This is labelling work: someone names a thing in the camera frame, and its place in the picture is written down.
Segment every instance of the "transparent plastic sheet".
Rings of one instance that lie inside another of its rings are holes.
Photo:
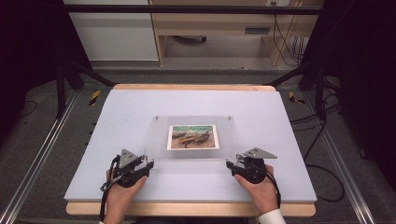
[[[168,149],[171,126],[200,125],[216,127],[217,148]],[[240,153],[238,136],[231,116],[156,116],[152,119],[143,146],[155,161],[225,161]]]

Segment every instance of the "white tabletop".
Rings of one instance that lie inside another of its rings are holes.
[[[125,148],[139,154],[155,116],[232,116],[240,153],[259,147],[277,155],[283,203],[317,200],[289,119],[276,91],[113,90],[64,198],[100,201],[113,158]],[[250,202],[223,161],[155,161],[139,202]]]

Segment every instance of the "black strap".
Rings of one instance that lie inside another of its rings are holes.
[[[280,194],[279,188],[277,187],[276,180],[275,180],[274,176],[268,171],[266,173],[266,176],[268,177],[268,179],[270,179],[270,181],[273,183],[273,185],[276,189],[277,208],[280,208],[281,194]]]
[[[103,221],[105,219],[105,207],[106,207],[106,200],[107,200],[108,190],[103,192],[102,202],[100,204],[100,220]]]
[[[107,184],[109,184],[110,181],[111,181],[111,176],[113,174],[113,166],[114,166],[114,164],[116,163],[118,165],[119,162],[120,162],[120,156],[117,155],[117,157],[114,158],[114,160],[111,162],[110,169],[108,170],[107,181],[106,181]],[[105,207],[106,207],[107,195],[108,195],[108,192],[110,191],[110,189],[111,189],[111,186],[108,187],[103,192],[102,201],[101,201],[101,204],[100,204],[100,220],[101,221],[103,221],[105,219]]]

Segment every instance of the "white sleeve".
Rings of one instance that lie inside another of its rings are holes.
[[[259,221],[261,224],[286,224],[280,209],[259,216]]]

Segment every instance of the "person's left hand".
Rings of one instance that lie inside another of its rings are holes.
[[[146,183],[147,176],[143,176],[137,182],[129,187],[124,188],[118,184],[110,188],[106,200],[105,224],[120,224],[125,216],[132,198],[143,188]]]

